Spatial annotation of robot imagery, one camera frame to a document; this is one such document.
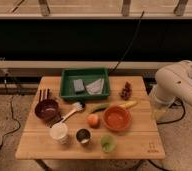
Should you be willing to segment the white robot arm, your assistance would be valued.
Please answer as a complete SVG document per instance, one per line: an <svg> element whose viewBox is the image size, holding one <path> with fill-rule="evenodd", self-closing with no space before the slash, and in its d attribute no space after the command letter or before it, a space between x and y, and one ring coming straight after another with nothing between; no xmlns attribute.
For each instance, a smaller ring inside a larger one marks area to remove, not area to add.
<svg viewBox="0 0 192 171"><path fill-rule="evenodd" d="M192 106L192 61L183 60L160 68L155 80L149 98L156 121L163 117L176 98Z"/></svg>

